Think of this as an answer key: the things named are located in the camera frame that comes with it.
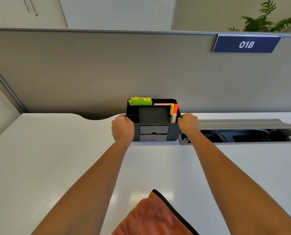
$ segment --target desk surface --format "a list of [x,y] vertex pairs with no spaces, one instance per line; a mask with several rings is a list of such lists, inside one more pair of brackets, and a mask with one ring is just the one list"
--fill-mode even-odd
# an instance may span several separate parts
[[[279,118],[291,113],[197,113],[200,119]],[[115,116],[22,114],[0,135],[0,234],[30,234],[70,186],[114,142]],[[291,144],[218,145],[291,215]],[[192,146],[133,142],[101,234],[110,234],[152,189],[200,234],[229,234]]]

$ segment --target black desk organizer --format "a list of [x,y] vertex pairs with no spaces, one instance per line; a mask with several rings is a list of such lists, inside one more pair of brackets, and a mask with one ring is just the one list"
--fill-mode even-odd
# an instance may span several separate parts
[[152,99],[151,106],[130,106],[127,101],[126,116],[134,123],[134,142],[176,141],[180,133],[178,109],[176,123],[170,123],[171,106],[154,106],[154,103],[174,103],[174,99]]

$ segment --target sign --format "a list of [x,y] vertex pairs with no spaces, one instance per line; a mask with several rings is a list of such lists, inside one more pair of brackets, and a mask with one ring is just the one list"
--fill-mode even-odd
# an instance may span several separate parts
[[281,37],[255,35],[218,35],[214,53],[272,53]]

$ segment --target green sticky note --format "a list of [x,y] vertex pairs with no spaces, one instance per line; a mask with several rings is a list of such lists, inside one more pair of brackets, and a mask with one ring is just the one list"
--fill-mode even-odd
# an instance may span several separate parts
[[133,106],[151,106],[152,105],[152,101],[132,100],[132,102],[133,102],[132,103]]

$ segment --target forearm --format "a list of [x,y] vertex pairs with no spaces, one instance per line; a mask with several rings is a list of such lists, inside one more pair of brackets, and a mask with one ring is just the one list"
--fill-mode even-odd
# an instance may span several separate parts
[[63,195],[32,234],[99,234],[130,143],[115,142]]
[[291,217],[200,132],[189,136],[231,234],[291,232]]

